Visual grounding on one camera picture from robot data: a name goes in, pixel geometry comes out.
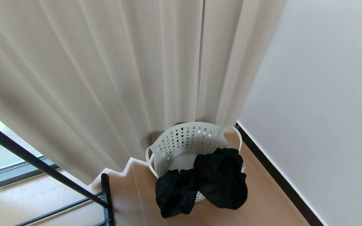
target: tile floor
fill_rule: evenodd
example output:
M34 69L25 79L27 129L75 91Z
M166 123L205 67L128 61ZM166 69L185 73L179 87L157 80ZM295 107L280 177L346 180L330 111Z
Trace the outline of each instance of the tile floor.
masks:
M238 137L227 135L232 146ZM163 219L155 202L155 176L146 163L130 159L124 172L105 170L109 174L116 226L308 226L308 223L284 194L251 151L243 144L241 155L246 164L247 202L238 210L218 209L204 200L196 203L189 215ZM86 186L61 171L92 193L100 191L99 179ZM83 196L46 175L0 189L0 226L12 226L54 209L68 205ZM103 219L102 208L93 202L31 225L92 226Z

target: white wall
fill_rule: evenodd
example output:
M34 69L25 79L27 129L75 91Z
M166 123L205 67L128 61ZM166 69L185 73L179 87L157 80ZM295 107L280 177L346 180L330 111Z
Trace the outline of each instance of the white wall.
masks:
M289 0L239 122L327 225L362 226L362 0Z

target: window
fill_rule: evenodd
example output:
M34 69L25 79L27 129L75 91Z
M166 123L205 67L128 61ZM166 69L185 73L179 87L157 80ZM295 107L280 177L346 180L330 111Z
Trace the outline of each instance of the window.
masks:
M10 130L4 123L0 121L0 131L7 135L10 139L14 140L16 143L24 147L27 151L43 160L45 163L57 168L51 161L45 158L41 153L34 149L31 145L26 143L18 135L16 135L12 130ZM15 154L11 153L9 150L6 150L0 145L0 186L4 186L9 183L14 183L19 180L26 179L30 176L35 176L40 174L34 166L26 163L23 159L19 158Z

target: black cloth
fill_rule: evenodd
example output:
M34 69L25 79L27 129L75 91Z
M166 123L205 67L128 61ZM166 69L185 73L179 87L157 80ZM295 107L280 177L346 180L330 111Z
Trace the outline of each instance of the black cloth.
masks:
M238 209L247 200L243 158L233 148L218 148L196 156L194 168L169 170L156 182L156 202L164 218L189 214L199 190L219 208Z

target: black baseboard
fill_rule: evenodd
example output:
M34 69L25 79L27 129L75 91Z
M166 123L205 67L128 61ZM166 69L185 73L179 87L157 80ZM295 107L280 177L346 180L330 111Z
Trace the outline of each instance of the black baseboard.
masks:
M287 182L287 180L281 175L281 173L276 169L275 166L267 159L263 152L256 146L252 139L245 133L245 131L237 123L235 126L238 131L240 131L241 136L243 137L243 142L248 146L252 151L255 157L261 162L264 168L269 172L273 177L276 183L281 187L281 189L286 193L288 198L293 202L297 207L303 217L311 226L323 226L321 221L316 217L316 215L311 211L311 209L305 204L293 187Z

